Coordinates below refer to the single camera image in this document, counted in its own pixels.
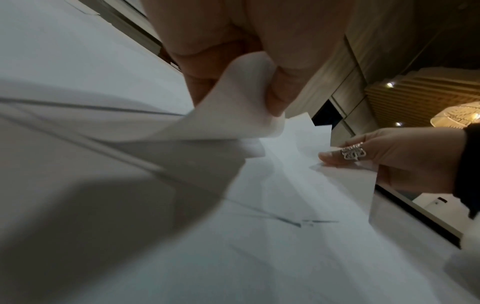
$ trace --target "silver ring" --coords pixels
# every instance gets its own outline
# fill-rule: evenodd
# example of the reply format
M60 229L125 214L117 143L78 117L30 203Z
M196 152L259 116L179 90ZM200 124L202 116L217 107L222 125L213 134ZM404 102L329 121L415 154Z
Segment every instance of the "silver ring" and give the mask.
M362 148L362 144L363 142L341 149L341 154L343 155L343 158L345 160L358 161L359 157L367 156L367 153Z

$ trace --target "sleeve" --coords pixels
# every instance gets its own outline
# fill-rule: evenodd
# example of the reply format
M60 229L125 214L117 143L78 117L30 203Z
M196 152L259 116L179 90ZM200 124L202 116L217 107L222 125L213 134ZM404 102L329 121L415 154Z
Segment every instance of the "sleeve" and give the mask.
M453 195L470 210L474 218L480 211L480 124L464 129L466 144L456 173Z

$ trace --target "paper sheet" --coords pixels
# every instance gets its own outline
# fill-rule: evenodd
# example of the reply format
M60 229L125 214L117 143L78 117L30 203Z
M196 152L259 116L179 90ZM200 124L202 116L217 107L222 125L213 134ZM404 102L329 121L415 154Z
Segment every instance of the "paper sheet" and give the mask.
M18 104L91 138L119 141L212 140L274 137L284 116L265 107L265 92L275 65L264 52L239 57L185 117Z

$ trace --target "fingernail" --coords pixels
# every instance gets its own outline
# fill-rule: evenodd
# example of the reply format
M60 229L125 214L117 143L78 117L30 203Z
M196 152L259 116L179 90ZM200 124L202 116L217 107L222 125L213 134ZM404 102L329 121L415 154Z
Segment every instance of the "fingernail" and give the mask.
M318 154L318 158L320 160L325 160L325 159L329 159L329 158L332 158L332 153L331 152L320 152Z

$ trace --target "lampshade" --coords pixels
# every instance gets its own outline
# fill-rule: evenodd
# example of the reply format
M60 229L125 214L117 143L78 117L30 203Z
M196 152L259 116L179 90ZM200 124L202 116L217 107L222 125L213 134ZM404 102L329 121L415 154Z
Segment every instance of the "lampshade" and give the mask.
M430 119L434 127L465 128L471 123L480 122L480 102L448 107Z

